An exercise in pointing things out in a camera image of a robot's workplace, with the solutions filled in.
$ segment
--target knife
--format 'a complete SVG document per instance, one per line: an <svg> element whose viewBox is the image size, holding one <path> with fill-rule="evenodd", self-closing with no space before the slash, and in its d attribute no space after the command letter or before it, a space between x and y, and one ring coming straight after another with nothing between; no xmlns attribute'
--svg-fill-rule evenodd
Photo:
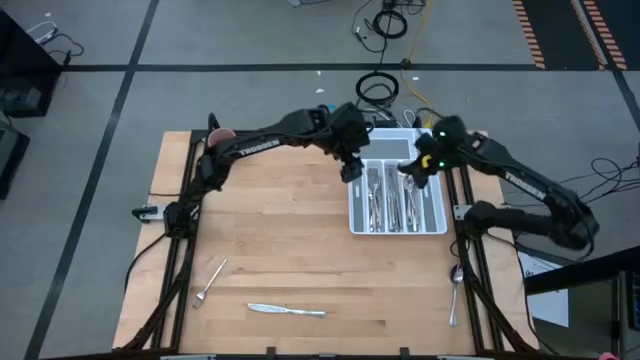
<svg viewBox="0 0 640 360"><path fill-rule="evenodd" d="M249 309L257 312L269 313L269 314L295 314L295 315L309 315L317 318L325 318L327 313L325 311L307 311L287 309L282 306L266 305L266 304L248 304Z"/></svg>

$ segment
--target silver spoon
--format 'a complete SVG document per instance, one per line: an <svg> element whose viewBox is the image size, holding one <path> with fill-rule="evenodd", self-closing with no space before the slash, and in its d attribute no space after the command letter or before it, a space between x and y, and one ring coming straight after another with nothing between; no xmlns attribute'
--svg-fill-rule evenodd
<svg viewBox="0 0 640 360"><path fill-rule="evenodd" d="M453 283L453 299L451 300L449 326L456 327L458 326L458 320L456 319L456 295L458 294L458 284L460 284L464 278L464 273L462 272L462 266L460 264L455 264L453 268L451 268L450 278Z"/></svg>

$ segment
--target utensil organizer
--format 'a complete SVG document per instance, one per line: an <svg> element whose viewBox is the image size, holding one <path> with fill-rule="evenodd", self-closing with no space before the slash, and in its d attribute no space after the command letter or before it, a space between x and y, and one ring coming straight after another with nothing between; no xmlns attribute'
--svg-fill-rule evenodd
<svg viewBox="0 0 640 360"><path fill-rule="evenodd" d="M351 232L371 235L429 235L443 234L447 231L439 176L431 176L424 189L415 187L412 192L415 206L408 207L408 192L405 192L404 187L407 179L396 170L398 163L417 158L418 153L413 144L425 132L431 133L429 129L375 129L369 134L371 145L361 153L363 175L348 186ZM380 178L377 202L370 200L369 169L377 169ZM390 176L396 177L397 184L393 183ZM371 216L375 210L370 206L376 203L380 209L379 221L376 221L375 216ZM408 212L412 212L411 209L415 211L418 223L416 228L408 223ZM394 228L393 219L396 213L395 218L399 224L396 223Z"/></svg>

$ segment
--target wooden tabletop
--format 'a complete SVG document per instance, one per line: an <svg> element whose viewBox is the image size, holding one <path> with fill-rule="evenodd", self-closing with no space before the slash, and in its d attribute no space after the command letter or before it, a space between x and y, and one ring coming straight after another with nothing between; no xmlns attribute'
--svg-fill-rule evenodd
<svg viewBox="0 0 640 360"><path fill-rule="evenodd" d="M165 133L151 190L177 193L190 133ZM264 354L474 354L464 288L458 322L449 327L457 262L444 178L449 232L438 236L367 236L349 231L347 185L340 163L322 151L281 147L237 161L222 192L202 207L180 351ZM502 203L496 177L470 170L476 200ZM150 197L150 203L173 198ZM137 251L162 234L143 225ZM509 232L491 232L511 239ZM145 254L129 281L114 347L129 341L157 305L169 240ZM527 325L516 253L484 241L496 304L522 337L537 347ZM191 307L224 258L229 262L199 309ZM247 303L324 310L326 319L248 310ZM490 348L481 309L485 347ZM170 334L175 307L167 316ZM164 336L168 345L169 336Z"/></svg>

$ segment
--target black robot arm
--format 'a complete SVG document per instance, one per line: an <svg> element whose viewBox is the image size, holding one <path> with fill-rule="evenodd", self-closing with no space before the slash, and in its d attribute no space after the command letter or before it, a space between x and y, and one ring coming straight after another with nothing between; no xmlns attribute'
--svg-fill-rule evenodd
<svg viewBox="0 0 640 360"><path fill-rule="evenodd" d="M180 200L167 205L164 212L168 236L188 235L192 217L202 198L212 190L220 191L236 160L282 145L315 145L326 155L343 163L342 181L362 175L362 161L354 154L369 145L367 123L352 103L329 112L325 107L303 109L286 115L278 123L246 134L226 138L208 146L197 160L194 178Z"/></svg>
<svg viewBox="0 0 640 360"><path fill-rule="evenodd" d="M497 209L488 202L473 204L464 215L465 231L479 236L491 227L549 237L562 247L580 250L592 245L600 229L591 209L576 193L562 187L511 157L507 149L481 133L469 133L457 116L445 117L415 143L420 152L398 170L410 174L424 187L438 171L469 165L484 174L498 176L544 203L550 215L533 215L519 209Z"/></svg>

